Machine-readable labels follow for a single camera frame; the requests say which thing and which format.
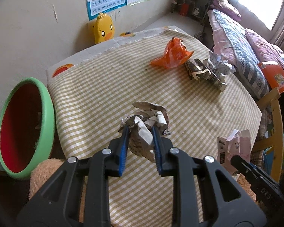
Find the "yellow duck toy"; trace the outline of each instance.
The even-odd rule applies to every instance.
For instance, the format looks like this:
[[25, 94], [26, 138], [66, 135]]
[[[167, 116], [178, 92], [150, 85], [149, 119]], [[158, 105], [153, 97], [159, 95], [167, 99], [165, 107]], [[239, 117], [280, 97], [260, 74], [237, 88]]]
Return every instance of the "yellow duck toy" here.
[[100, 13], [94, 25], [95, 44], [114, 38], [113, 20], [106, 13]]

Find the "white wall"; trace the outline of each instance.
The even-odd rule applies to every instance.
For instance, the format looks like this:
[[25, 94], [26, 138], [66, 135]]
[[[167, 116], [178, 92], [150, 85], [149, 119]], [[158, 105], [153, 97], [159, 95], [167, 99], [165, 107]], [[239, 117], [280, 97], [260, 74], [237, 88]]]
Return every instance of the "white wall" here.
[[[170, 3], [151, 0], [121, 8], [116, 34], [166, 13]], [[92, 45], [87, 22], [85, 0], [0, 0], [0, 112], [21, 79], [32, 76], [46, 84], [47, 68]]]

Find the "checkered tablecloth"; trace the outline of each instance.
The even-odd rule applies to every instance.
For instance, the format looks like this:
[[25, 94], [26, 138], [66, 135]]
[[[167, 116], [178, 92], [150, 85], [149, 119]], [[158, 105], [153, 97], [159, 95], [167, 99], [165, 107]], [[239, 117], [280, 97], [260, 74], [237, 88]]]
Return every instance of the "checkered tablecloth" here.
[[[217, 156], [217, 137], [232, 129], [249, 129], [252, 144], [261, 112], [234, 75], [220, 92], [207, 81], [191, 81], [185, 66], [153, 67], [172, 37], [183, 39], [192, 58], [204, 60], [209, 49], [197, 39], [167, 29], [138, 42], [110, 49], [90, 62], [75, 65], [49, 81], [57, 130], [66, 157], [85, 158], [120, 136], [120, 120], [132, 114], [135, 101], [167, 108], [169, 138], [189, 155]], [[111, 221], [114, 226], [170, 226], [172, 178], [161, 178], [155, 164], [128, 153], [122, 178], [110, 178]]]

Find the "floor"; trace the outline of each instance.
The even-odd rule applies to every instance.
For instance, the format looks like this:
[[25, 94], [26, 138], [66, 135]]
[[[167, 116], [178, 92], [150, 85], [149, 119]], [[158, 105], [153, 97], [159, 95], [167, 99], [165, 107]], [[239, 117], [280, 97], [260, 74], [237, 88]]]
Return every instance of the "floor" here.
[[205, 36], [202, 43], [209, 49], [211, 49], [214, 45], [211, 27], [203, 28], [198, 21], [182, 16], [178, 13], [166, 14], [146, 27], [145, 30], [163, 26], [177, 26], [191, 36], [194, 36], [194, 34], [197, 34], [204, 29]]

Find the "orange plastic bag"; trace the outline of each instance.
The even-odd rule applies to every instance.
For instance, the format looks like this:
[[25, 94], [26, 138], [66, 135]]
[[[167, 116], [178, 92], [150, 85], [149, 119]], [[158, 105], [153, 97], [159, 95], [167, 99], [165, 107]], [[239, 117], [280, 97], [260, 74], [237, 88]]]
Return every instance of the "orange plastic bag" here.
[[262, 70], [267, 82], [273, 89], [278, 88], [280, 94], [284, 92], [284, 70], [275, 61], [266, 61], [258, 63], [258, 66]]
[[162, 57], [154, 59], [151, 64], [163, 66], [166, 69], [182, 65], [193, 55], [193, 51], [187, 51], [182, 39], [173, 37], [170, 39]]

